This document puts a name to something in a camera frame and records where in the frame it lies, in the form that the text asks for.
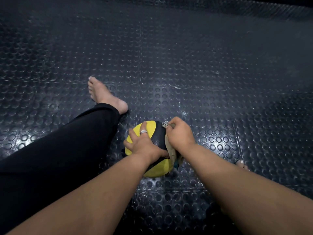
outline right arm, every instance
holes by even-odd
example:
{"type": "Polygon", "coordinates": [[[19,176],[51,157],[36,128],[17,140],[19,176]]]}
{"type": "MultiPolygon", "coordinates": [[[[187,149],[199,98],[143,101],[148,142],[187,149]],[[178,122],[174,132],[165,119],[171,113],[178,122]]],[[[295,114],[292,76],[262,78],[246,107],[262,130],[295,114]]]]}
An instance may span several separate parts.
{"type": "Polygon", "coordinates": [[[313,234],[313,200],[223,160],[195,143],[190,127],[175,117],[166,133],[204,186],[245,234],[313,234]]]}

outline left hand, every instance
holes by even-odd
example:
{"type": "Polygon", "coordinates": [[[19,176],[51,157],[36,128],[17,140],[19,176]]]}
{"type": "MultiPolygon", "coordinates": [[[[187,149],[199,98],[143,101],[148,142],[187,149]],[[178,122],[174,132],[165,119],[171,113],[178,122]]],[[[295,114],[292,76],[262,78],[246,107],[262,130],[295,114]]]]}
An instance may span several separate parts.
{"type": "MultiPolygon", "coordinates": [[[[140,131],[147,130],[147,122],[143,122],[140,126],[140,131]]],[[[133,143],[124,140],[124,145],[133,154],[145,155],[151,162],[156,162],[160,157],[168,158],[168,152],[154,145],[147,133],[142,133],[139,137],[132,128],[129,129],[129,136],[133,143]]]]}

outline pant leg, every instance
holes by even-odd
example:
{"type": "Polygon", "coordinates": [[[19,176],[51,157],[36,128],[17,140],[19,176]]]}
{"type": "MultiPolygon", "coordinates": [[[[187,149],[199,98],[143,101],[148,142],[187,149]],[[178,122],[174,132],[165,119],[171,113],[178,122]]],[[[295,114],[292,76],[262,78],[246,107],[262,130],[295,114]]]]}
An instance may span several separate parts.
{"type": "Polygon", "coordinates": [[[100,103],[0,161],[0,234],[96,176],[119,112],[100,103]]]}

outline ring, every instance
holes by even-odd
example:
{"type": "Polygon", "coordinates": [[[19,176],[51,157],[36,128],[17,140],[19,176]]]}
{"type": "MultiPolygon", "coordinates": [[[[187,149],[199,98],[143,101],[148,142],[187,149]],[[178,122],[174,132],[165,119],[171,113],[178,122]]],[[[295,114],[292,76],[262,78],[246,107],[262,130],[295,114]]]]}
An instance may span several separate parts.
{"type": "Polygon", "coordinates": [[[142,133],[147,133],[148,131],[147,130],[141,130],[140,132],[139,132],[139,135],[141,135],[142,133]]]}

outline studded rubber mat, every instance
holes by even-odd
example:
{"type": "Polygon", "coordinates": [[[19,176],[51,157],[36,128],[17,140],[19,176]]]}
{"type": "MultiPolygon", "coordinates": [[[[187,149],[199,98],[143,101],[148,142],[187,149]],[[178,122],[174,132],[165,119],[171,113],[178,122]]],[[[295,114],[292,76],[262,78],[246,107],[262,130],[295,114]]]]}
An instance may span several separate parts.
{"type": "MultiPolygon", "coordinates": [[[[129,127],[179,116],[218,156],[313,198],[312,9],[1,0],[0,10],[0,158],[92,107],[93,75],[130,108],[99,172],[123,157],[129,127]]],[[[117,230],[240,234],[186,162],[141,180],[117,230]]]]}

